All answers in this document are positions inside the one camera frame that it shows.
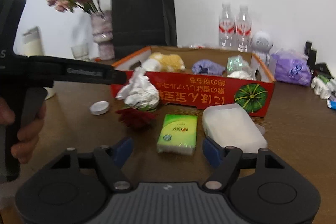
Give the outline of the translucent white plastic box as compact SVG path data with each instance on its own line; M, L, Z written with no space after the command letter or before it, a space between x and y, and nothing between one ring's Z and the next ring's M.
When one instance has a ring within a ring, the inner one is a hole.
M239 104L211 106L204 110L203 130L221 147L234 146L256 153L268 146L266 139Z

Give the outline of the red artificial rose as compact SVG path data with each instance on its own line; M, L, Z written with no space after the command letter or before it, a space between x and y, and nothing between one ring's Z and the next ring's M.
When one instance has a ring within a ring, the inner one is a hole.
M153 111L140 110L126 107L115 112L118 121L122 123L128 131L145 131L153 127L157 114Z

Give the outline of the green tissue pack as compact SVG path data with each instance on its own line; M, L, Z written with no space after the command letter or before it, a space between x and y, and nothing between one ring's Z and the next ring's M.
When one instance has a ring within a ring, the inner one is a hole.
M157 141L159 153L192 156L197 142L198 117L167 114Z

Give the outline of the white round lid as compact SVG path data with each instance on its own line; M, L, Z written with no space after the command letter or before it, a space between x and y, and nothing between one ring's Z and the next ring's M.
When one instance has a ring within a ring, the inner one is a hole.
M103 115L109 111L110 104L107 101L98 101L93 103L89 111L92 115Z

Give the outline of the white paper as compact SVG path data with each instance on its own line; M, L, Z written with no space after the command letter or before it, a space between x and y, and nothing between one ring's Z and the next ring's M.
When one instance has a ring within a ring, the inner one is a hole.
M155 109L159 104L159 91L145 74L145 69L136 68L129 83L117 93L116 99L135 109Z

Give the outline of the purple drawstring pouch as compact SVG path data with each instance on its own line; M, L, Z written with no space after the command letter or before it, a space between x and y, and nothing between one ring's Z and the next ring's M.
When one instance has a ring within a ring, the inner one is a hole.
M211 60L203 59L197 61L192 66L193 74L195 75L211 75L222 76L226 71L226 67L219 65Z

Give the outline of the iridescent plastic bag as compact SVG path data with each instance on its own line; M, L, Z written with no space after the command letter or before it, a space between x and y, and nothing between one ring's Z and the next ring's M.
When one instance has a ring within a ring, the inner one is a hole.
M243 80L256 80L255 72L241 55L228 58L227 77Z

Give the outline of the orange white plush toy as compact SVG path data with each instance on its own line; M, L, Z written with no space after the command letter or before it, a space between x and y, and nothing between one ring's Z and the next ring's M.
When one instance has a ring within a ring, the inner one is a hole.
M164 55L160 52L152 53L141 65L147 72L184 72L185 64L179 55Z

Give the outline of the cream thermos bottle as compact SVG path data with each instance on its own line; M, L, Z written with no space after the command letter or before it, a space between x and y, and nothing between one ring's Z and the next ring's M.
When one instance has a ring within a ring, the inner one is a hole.
M44 56L41 32L39 27L34 27L23 35L23 53L25 56Z

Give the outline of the clear drinking glass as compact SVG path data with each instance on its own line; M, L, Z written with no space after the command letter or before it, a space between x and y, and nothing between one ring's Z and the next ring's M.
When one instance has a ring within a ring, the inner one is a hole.
M75 60L90 61L87 43L72 46L71 52Z

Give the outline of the pink ceramic vase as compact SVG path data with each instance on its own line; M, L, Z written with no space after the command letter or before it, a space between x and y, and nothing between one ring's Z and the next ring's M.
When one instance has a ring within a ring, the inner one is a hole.
M110 10L91 15L93 41L98 45L99 58L102 61L115 57L112 44L112 14Z

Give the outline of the purple tissue pack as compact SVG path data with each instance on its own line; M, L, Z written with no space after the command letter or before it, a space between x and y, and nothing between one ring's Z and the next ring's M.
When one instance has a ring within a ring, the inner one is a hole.
M276 81L309 86L311 72L307 56L295 51L277 51L270 56L269 69Z

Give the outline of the blue white tube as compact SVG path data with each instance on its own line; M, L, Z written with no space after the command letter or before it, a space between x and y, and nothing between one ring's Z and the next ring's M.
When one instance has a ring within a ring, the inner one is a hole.
M327 107L333 110L336 110L336 102L331 100L326 100Z

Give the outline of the white small bottles cluster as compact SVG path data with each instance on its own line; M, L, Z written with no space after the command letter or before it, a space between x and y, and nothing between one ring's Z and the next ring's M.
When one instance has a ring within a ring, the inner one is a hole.
M312 79L310 87L314 94L322 100L328 100L332 95L335 95L335 79L328 79L325 76L318 75Z

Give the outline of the black paper shopping bag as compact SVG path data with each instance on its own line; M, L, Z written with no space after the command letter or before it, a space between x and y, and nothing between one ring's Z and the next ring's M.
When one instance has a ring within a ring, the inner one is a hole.
M117 59L147 46L177 46L174 0L111 0Z

